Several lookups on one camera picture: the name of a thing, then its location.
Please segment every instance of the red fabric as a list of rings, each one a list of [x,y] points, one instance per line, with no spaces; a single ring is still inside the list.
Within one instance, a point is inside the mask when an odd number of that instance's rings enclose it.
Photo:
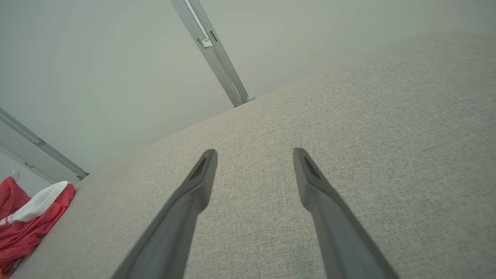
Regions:
[[[14,263],[33,253],[41,238],[50,231],[69,207],[75,192],[74,186],[69,183],[40,217],[30,222],[13,222],[0,226],[0,278],[9,277],[14,271]],[[0,207],[0,218],[5,218],[21,208],[30,198],[14,179],[9,177],[0,185],[1,200],[4,203]]]
[[[11,176],[3,180],[0,184],[0,220],[16,212],[30,199]]]

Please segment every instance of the gray wall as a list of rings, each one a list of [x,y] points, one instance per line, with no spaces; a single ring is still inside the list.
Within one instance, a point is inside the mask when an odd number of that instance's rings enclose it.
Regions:
[[[203,0],[249,94],[427,31],[496,32],[492,0]],[[168,0],[0,4],[0,106],[89,172],[231,109]]]
[[[21,174],[21,179],[17,181],[17,184],[30,197],[34,196],[38,191],[50,186],[50,183],[0,152],[0,181],[11,176],[12,169],[15,169]]]

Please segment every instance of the white cloth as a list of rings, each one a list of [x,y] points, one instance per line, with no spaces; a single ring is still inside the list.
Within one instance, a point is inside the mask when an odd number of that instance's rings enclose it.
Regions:
[[[68,183],[69,181],[60,181],[37,192],[23,207],[0,220],[0,225],[15,221],[29,222],[41,216],[62,193]]]

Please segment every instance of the gray upholstery fabric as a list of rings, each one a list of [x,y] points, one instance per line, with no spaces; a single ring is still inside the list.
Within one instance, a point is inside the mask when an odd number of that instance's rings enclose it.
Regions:
[[[296,146],[402,278],[493,277],[495,91],[495,38],[397,42],[91,174],[12,278],[109,278],[208,148],[219,163],[185,278],[323,278]]]

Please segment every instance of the metal bar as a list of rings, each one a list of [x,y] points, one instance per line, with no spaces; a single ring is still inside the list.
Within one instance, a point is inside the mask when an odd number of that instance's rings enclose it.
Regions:
[[[17,121],[12,115],[10,115],[7,111],[0,108],[0,121],[3,121],[9,127],[11,127],[14,131],[19,133],[24,138],[28,139],[30,142],[34,143],[37,147],[43,150],[46,154],[48,154],[53,159],[57,160],[60,164],[74,172],[76,175],[80,177],[80,180],[85,178],[89,173],[84,171],[81,167],[76,165],[74,162],[65,157],[62,153],[58,152],[51,145],[46,143],[46,141],[42,140],[39,136],[37,136],[34,132],[29,130],[22,123]]]
[[[229,56],[227,55],[226,50],[224,49],[224,46],[222,45],[220,41],[220,37],[215,31],[212,23],[210,22],[210,19],[208,18],[205,10],[203,9],[203,6],[201,5],[199,0],[189,0],[189,3],[191,4],[191,7],[193,8],[194,12],[196,13],[196,16],[198,17],[199,21],[203,25],[203,28],[206,30],[208,37],[210,38],[210,41],[212,42],[214,49],[217,51],[220,61],[224,65],[225,69],[227,70],[227,74],[230,76],[232,82],[234,83],[236,89],[239,92],[239,95],[243,101],[243,103],[246,103],[251,100],[251,98],[248,96],[248,93],[245,89],[245,86],[241,82],[241,79],[236,72],[236,69],[234,69],[234,65],[229,59]]]

